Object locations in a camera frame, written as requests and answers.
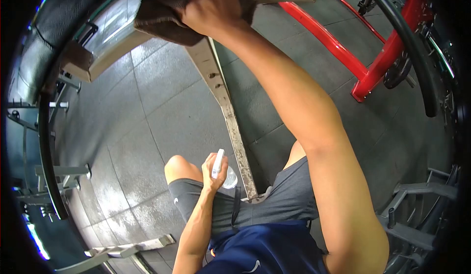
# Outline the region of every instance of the towel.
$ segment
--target towel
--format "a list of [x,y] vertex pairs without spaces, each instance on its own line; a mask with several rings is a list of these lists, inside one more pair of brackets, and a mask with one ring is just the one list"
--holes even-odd
[[[141,0],[134,28],[155,37],[184,46],[193,46],[204,36],[181,22],[175,8],[184,8],[189,0]],[[255,0],[239,0],[242,18],[252,23]]]

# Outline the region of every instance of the person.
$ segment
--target person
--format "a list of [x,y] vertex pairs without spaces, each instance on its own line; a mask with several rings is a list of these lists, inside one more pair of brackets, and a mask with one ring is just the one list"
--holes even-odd
[[[226,178],[226,157],[215,179],[215,153],[202,171],[179,155],[167,162],[169,191],[187,222],[173,273],[382,273],[388,239],[329,95],[241,19],[238,0],[190,0],[178,13],[247,65],[297,141],[267,198],[257,204],[217,192]],[[326,254],[309,234],[308,220],[318,217]],[[215,258],[202,267],[208,245]]]

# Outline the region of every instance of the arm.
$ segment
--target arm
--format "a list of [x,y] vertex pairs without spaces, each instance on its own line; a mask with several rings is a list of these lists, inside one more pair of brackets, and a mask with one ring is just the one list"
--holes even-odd
[[203,189],[180,237],[173,273],[195,273],[201,269],[211,237],[212,203],[216,191],[227,176],[227,157],[224,157],[217,179],[211,178],[216,153],[211,153],[202,165]]
[[197,32],[232,50],[254,73],[306,152],[331,274],[382,273],[389,248],[368,185],[330,96],[240,19],[238,0],[193,0],[180,11]]

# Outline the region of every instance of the gray shorts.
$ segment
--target gray shorts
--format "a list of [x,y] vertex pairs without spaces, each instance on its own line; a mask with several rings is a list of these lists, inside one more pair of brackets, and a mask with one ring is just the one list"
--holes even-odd
[[[169,184],[169,191],[185,222],[191,216],[203,188],[203,183],[181,178]],[[212,234],[231,230],[234,198],[216,193],[212,209]],[[260,203],[240,201],[235,227],[276,223],[288,220],[313,220],[319,217],[307,158],[279,172],[267,198]]]

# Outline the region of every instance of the red metal frame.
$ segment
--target red metal frame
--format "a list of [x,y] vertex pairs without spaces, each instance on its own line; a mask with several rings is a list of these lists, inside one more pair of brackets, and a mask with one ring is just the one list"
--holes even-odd
[[348,3],[347,1],[345,0],[340,0],[340,2],[342,2],[348,9],[351,10],[351,12],[353,12],[356,17],[358,19],[360,19],[362,21],[363,24],[365,24],[368,29],[370,29],[371,32],[373,32],[374,35],[376,35],[378,37],[378,39],[381,40],[381,42],[383,42],[383,44],[386,42],[386,40],[383,38],[383,36],[380,35],[380,33],[378,33],[374,28],[373,26],[364,18],[362,17],[357,11],[355,8],[353,8],[350,3]]
[[[308,29],[322,44],[344,64],[358,79],[351,94],[358,101],[362,102],[371,93],[374,87],[381,81],[386,71],[392,66],[397,57],[404,49],[401,38],[394,30],[387,40],[384,40],[379,33],[360,16],[358,12],[345,0],[340,0],[350,9],[382,42],[384,46],[376,59],[367,69],[348,49],[327,31],[323,25],[307,14],[293,2],[280,2],[279,5],[293,18]],[[402,8],[402,16],[412,31],[415,31],[418,24],[433,18],[428,10],[425,0],[406,0]]]

